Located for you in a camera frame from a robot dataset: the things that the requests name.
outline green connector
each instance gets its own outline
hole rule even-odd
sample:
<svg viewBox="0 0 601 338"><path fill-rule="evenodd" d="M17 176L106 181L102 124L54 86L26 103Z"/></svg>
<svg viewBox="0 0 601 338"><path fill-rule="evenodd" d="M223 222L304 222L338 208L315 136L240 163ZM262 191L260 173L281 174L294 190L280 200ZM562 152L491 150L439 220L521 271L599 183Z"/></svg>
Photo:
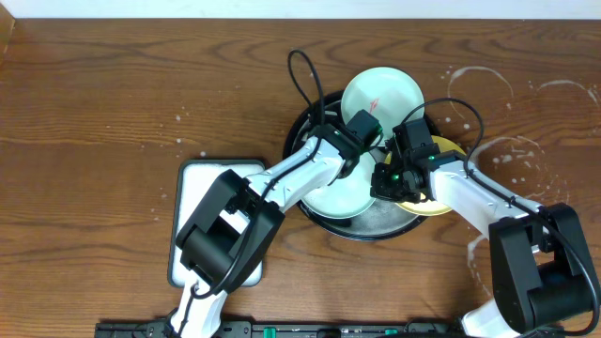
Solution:
<svg viewBox="0 0 601 338"><path fill-rule="evenodd" d="M264 328L263 338L275 338L275 328Z"/></svg>

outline wooden table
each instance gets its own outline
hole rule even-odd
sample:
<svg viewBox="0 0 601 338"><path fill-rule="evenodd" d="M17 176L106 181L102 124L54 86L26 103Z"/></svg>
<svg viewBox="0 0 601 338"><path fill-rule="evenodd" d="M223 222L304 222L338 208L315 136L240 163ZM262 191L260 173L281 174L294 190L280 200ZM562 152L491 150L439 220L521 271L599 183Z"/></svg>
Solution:
<svg viewBox="0 0 601 338"><path fill-rule="evenodd" d="M281 159L304 109L285 69L293 47L328 92L393 66L427 100L472 103L489 143L482 170L543 203L568 201L601 267L599 22L20 20L0 70L0 336L89 337L99 321L176 307L166 274L177 169L201 152ZM297 72L315 98L308 69ZM428 113L469 146L475 119L455 108ZM451 319L488 299L486 241L468 266L478 235L452 212L400 238L352 241L293 208L262 282L224 311Z"/></svg>

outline white plate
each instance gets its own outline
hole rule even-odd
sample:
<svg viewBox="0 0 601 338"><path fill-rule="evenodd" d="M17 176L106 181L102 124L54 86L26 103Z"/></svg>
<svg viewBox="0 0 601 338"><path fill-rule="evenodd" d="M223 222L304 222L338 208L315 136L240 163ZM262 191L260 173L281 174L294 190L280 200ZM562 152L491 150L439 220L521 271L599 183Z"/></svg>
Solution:
<svg viewBox="0 0 601 338"><path fill-rule="evenodd" d="M410 76L399 69L378 67L360 73L348 84L342 96L342 118L348 123L364 109L378 119L384 142L393 137L393 128L422 103L422 90ZM421 117L424 117L424 108L409 121Z"/></svg>
<svg viewBox="0 0 601 338"><path fill-rule="evenodd" d="M375 165L374 158L364 153L348 177L336 179L330 186L307 193L301 201L323 217L345 219L357 216L376 200L369 195Z"/></svg>

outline white tablet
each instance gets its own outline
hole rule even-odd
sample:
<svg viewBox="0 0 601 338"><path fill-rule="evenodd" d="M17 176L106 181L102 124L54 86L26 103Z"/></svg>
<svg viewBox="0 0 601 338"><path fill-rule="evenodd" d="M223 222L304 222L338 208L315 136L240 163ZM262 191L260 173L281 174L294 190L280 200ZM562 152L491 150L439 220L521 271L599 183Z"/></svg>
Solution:
<svg viewBox="0 0 601 338"><path fill-rule="evenodd" d="M265 170L265 166L259 160L189 160L182 163L179 168L176 212L171 237L169 271L167 273L167 279L172 286L183 287L188 271L179 263L181 249L176 245L177 233L188 221L215 178L228 169L234 170L241 177L246 177L262 172ZM259 263L242 286L255 286L261 280L262 271L263 262Z"/></svg>

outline white wall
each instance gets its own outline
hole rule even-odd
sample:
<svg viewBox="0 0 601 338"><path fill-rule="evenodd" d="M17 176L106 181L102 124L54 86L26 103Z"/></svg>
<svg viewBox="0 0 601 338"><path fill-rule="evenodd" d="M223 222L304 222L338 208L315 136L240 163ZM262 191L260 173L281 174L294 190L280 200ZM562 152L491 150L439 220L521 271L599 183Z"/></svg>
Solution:
<svg viewBox="0 0 601 338"><path fill-rule="evenodd" d="M601 19L601 0L0 0L15 18Z"/></svg>

